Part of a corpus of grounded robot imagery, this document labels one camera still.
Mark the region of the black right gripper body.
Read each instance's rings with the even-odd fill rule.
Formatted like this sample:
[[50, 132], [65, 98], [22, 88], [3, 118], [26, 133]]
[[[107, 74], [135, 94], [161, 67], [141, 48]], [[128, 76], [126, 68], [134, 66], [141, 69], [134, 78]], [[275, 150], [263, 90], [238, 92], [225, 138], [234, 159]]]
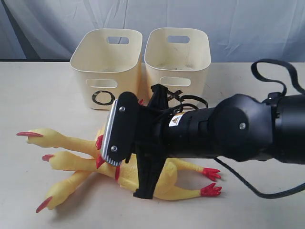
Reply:
[[151, 87], [153, 95], [147, 106], [140, 106], [135, 134], [139, 186], [133, 196], [152, 199], [167, 159], [165, 143], [162, 141], [162, 127], [168, 118], [182, 110], [179, 104], [168, 106], [168, 88], [156, 84]]

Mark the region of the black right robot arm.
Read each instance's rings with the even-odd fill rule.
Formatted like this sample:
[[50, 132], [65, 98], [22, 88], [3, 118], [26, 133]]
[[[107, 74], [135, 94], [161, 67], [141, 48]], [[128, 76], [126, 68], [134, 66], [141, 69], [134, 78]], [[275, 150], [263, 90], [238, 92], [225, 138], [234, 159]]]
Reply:
[[183, 113], [185, 103], [168, 106], [168, 89], [151, 87], [139, 111], [136, 137], [139, 187], [134, 196], [151, 199], [166, 159], [226, 157], [237, 162], [276, 159], [305, 162], [305, 97], [270, 93], [260, 102], [235, 94], [212, 108]]

